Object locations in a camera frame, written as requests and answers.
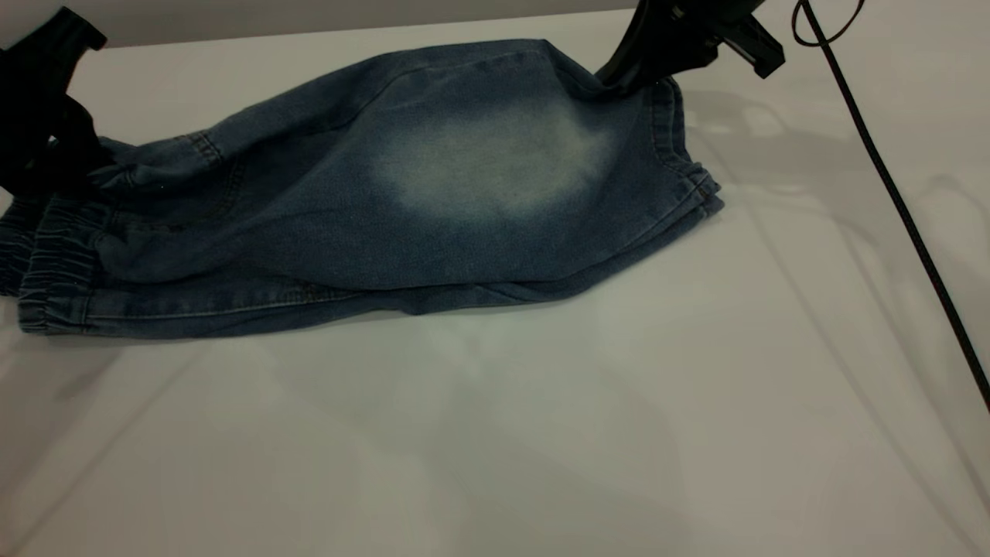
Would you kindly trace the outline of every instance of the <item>black cable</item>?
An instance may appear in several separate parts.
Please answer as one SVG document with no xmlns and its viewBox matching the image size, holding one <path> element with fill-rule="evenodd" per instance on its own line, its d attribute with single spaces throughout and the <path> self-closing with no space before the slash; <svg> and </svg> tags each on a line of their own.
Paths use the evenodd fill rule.
<svg viewBox="0 0 990 557">
<path fill-rule="evenodd" d="M 807 5 L 808 9 L 811 10 L 811 4 L 808 4 L 807 2 L 805 2 L 805 0 L 801 0 L 800 2 L 797 3 L 796 6 L 794 6 L 794 14 L 791 15 L 791 31 L 794 32 L 794 40 L 797 41 L 798 45 L 801 45 L 802 47 L 811 47 L 811 48 L 823 47 L 824 45 L 830 45 L 834 43 L 836 40 L 839 39 L 839 37 L 845 35 L 845 32 L 848 31 L 850 27 L 852 27 L 852 22 L 856 21 L 856 18 L 859 17 L 859 12 L 863 10 L 863 5 L 865 3 L 866 0 L 859 0 L 859 4 L 856 6 L 856 11 L 855 13 L 852 14 L 852 17 L 849 18 L 849 22 L 846 23 L 845 27 L 840 29 L 838 33 L 834 34 L 831 39 L 823 39 L 825 34 L 819 35 L 818 33 L 816 33 L 815 36 L 818 39 L 818 42 L 811 43 L 809 41 L 805 41 L 804 38 L 801 37 L 801 35 L 798 33 L 798 13 L 801 11 L 801 8 L 804 7 L 805 5 Z"/>
<path fill-rule="evenodd" d="M 983 402 L 986 404 L 987 410 L 990 411 L 990 382 L 987 381 L 986 372 L 983 371 L 983 367 L 980 365 L 980 360 L 976 356 L 976 350 L 973 349 L 973 344 L 969 340 L 969 335 L 966 333 L 966 328 L 962 324 L 962 319 L 959 317 L 958 311 L 955 310 L 952 298 L 948 295 L 948 290 L 945 288 L 945 283 L 941 279 L 939 269 L 935 266 L 935 262 L 932 261 L 932 256 L 925 246 L 925 241 L 922 239 L 921 233 L 918 232 L 915 219 L 912 218 L 911 213 L 908 211 L 908 206 L 905 204 L 904 198 L 901 197 L 901 192 L 897 189 L 894 178 L 887 170 L 887 165 L 883 162 L 883 159 L 880 158 L 880 153 L 873 143 L 873 138 L 870 137 L 869 130 L 866 129 L 866 123 L 863 121 L 862 114 L 859 112 L 859 107 L 856 105 L 849 85 L 845 81 L 845 76 L 842 75 L 842 69 L 839 67 L 836 54 L 832 52 L 831 43 L 849 29 L 849 26 L 852 25 L 852 22 L 855 21 L 856 16 L 862 10 L 864 2 L 865 0 L 859 0 L 856 12 L 853 14 L 852 19 L 849 20 L 849 23 L 845 24 L 845 27 L 834 37 L 826 39 L 825 32 L 822 31 L 822 26 L 819 24 L 818 18 L 815 17 L 815 11 L 811 7 L 810 0 L 799 0 L 797 6 L 794 7 L 794 17 L 791 19 L 794 38 L 801 45 L 821 48 L 822 52 L 825 53 L 825 58 L 829 61 L 829 67 L 832 69 L 832 74 L 836 77 L 836 83 L 842 92 L 842 98 L 845 99 L 845 104 L 849 107 L 849 113 L 852 116 L 852 121 L 855 123 L 856 130 L 859 132 L 859 137 L 862 139 L 863 145 L 866 147 L 866 151 L 869 153 L 869 157 L 876 167 L 876 171 L 880 174 L 880 179 L 883 180 L 883 185 L 886 186 L 887 193 L 890 194 L 894 206 L 897 207 L 897 213 L 901 215 L 901 221 L 904 222 L 904 227 L 908 229 L 911 242 L 915 245 L 915 250 L 918 251 L 918 257 L 921 258 L 922 265 L 925 266 L 925 271 L 928 273 L 929 279 L 932 281 L 932 286 L 939 296 L 941 307 L 945 310 L 948 322 L 952 326 L 952 332 L 955 333 L 955 338 L 959 342 L 959 348 L 962 349 L 966 363 L 969 364 L 969 371 L 972 372 L 973 379 L 976 380 L 976 386 L 979 388 L 980 394 L 983 395 Z M 808 18 L 808 23 L 811 25 L 812 31 L 815 32 L 815 38 L 818 40 L 817 43 L 805 41 L 798 35 L 798 11 L 801 9 L 804 10 L 805 17 Z"/>
</svg>

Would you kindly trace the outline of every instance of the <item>denim jogger pants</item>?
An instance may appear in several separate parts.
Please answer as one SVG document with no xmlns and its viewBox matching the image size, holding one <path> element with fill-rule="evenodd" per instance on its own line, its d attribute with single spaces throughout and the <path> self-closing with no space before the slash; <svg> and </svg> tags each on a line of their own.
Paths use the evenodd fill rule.
<svg viewBox="0 0 990 557">
<path fill-rule="evenodd" d="M 0 293 L 32 333 L 178 338 L 565 298 L 718 211 L 672 79 L 619 98 L 542 41 L 378 56 L 91 188 L 18 197 Z"/>
</svg>

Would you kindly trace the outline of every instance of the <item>seam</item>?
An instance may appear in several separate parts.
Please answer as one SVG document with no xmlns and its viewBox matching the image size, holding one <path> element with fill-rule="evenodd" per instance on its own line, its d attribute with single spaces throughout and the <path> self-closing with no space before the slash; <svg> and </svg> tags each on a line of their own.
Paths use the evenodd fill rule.
<svg viewBox="0 0 990 557">
<path fill-rule="evenodd" d="M 380 97 L 386 90 L 388 90 L 389 87 L 391 87 L 396 81 L 398 81 L 399 79 L 402 79 L 403 77 L 406 77 L 407 75 L 411 75 L 411 74 L 417 73 L 419 71 L 431 71 L 431 70 L 440 70 L 440 69 L 457 69 L 459 67 L 467 67 L 467 66 L 470 66 L 470 65 L 477 65 L 477 64 L 480 64 L 480 63 L 489 62 L 489 61 L 497 60 L 497 59 L 501 59 L 501 58 L 507 58 L 507 57 L 512 57 L 512 56 L 525 55 L 525 54 L 535 54 L 535 55 L 538 55 L 540 53 L 541 53 L 541 51 L 538 51 L 536 49 L 525 49 L 525 50 L 522 50 L 522 51 L 515 51 L 513 53 L 505 53 L 505 54 L 502 54 L 502 55 L 497 55 L 497 56 L 492 56 L 492 57 L 488 57 L 488 58 L 477 59 L 477 60 L 474 60 L 474 61 L 468 61 L 468 62 L 464 62 L 464 63 L 458 63 L 458 64 L 455 64 L 455 65 L 423 65 L 423 66 L 420 66 L 420 67 L 414 67 L 412 69 L 408 69 L 406 71 L 403 71 L 403 72 L 399 73 L 398 75 L 393 76 L 391 79 L 389 79 L 384 85 L 381 86 L 380 89 L 378 89 L 374 94 L 372 94 L 370 97 L 368 97 L 368 99 L 366 101 L 364 101 L 358 108 L 356 108 L 354 110 L 353 114 L 351 114 L 350 116 L 346 117 L 345 119 L 343 119 L 340 122 L 335 122 L 333 124 L 328 124 L 326 128 L 320 128 L 319 131 L 316 131 L 314 133 L 333 132 L 335 130 L 338 130 L 338 129 L 346 126 L 347 124 L 350 124 L 351 122 L 353 122 L 354 120 L 356 120 L 357 117 L 360 116 L 362 112 L 364 112 L 364 109 L 366 109 L 369 105 L 371 105 L 371 103 L 373 103 L 378 97 Z"/>
<path fill-rule="evenodd" d="M 248 311 L 257 311 L 260 309 L 275 309 L 279 307 L 292 307 L 292 306 L 303 306 L 311 305 L 314 303 L 325 303 L 330 301 L 344 301 L 351 298 L 356 298 L 361 296 L 362 292 L 348 294 L 344 296 L 323 296 L 321 298 L 314 298 L 312 300 L 294 300 L 294 301 L 282 301 L 259 305 L 250 305 L 245 307 L 236 307 L 232 309 L 226 309 L 223 311 L 198 311 L 192 313 L 160 313 L 157 315 L 90 315 L 90 320 L 97 319 L 114 319 L 120 321 L 154 321 L 163 319 L 186 319 L 190 317 L 217 317 L 220 315 L 233 315 L 235 313 L 245 313 Z"/>
<path fill-rule="evenodd" d="M 231 161 L 231 171 L 228 173 L 227 179 L 224 182 L 224 192 L 221 195 L 220 200 L 217 201 L 216 204 L 214 204 L 208 211 L 192 220 L 173 224 L 151 224 L 144 222 L 131 222 L 123 224 L 131 230 L 174 233 L 182 232 L 205 221 L 218 218 L 234 208 L 234 205 L 237 203 L 238 199 L 237 194 L 241 189 L 241 185 L 244 183 L 244 175 L 245 164 L 243 159 L 241 157 L 234 157 Z"/>
<path fill-rule="evenodd" d="M 695 186 L 694 187 L 694 190 L 697 190 L 701 194 L 702 197 L 704 197 L 705 199 L 708 199 L 710 196 L 709 196 L 708 192 L 705 191 L 705 188 L 701 187 L 701 183 L 700 182 L 698 182 L 698 181 L 696 181 L 694 179 L 691 179 L 691 177 L 687 174 L 687 172 L 685 170 L 683 170 L 682 168 L 675 167 L 674 165 L 672 165 L 668 161 L 665 161 L 663 159 L 663 157 L 660 155 L 660 146 L 659 146 L 659 142 L 656 139 L 656 98 L 654 97 L 655 94 L 656 94 L 656 92 L 653 90 L 653 87 L 651 87 L 649 89 L 649 97 L 648 97 L 648 100 L 649 100 L 649 134 L 652 137 L 652 142 L 653 142 L 653 155 L 656 157 L 656 160 L 661 165 L 663 165 L 667 169 L 673 171 L 674 173 L 680 175 L 682 178 L 684 178 L 684 179 L 688 180 L 689 182 L 691 182 L 692 184 L 694 184 L 694 186 Z M 673 129 L 673 113 L 672 112 L 671 112 L 671 115 L 670 115 L 670 122 L 668 124 L 669 124 L 669 128 L 672 130 Z"/>
</svg>

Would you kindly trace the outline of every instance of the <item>table surface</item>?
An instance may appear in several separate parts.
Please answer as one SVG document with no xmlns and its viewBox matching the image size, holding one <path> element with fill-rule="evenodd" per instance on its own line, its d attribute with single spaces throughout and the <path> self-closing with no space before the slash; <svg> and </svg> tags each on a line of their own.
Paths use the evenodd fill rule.
<svg viewBox="0 0 990 557">
<path fill-rule="evenodd" d="M 835 29 L 855 2 L 818 4 Z M 990 417 L 790 10 L 759 12 L 770 79 L 729 52 L 678 77 L 727 208 L 564 303 L 149 343 L 28 337 L 5 300 L 0 553 L 990 554 Z M 71 93 L 139 143 L 399 49 L 596 68 L 631 15 L 109 50 Z M 990 363 L 988 18 L 873 0 L 837 51 Z"/>
</svg>

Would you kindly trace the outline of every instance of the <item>jeans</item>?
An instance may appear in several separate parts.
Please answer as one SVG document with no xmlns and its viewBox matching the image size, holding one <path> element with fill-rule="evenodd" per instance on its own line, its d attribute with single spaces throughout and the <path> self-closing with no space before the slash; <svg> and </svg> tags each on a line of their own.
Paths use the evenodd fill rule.
<svg viewBox="0 0 990 557">
<path fill-rule="evenodd" d="M 722 207 L 664 79 L 618 97 L 543 41 L 393 53 L 134 147 L 0 220 L 30 333 L 234 336 L 557 300 Z"/>
</svg>

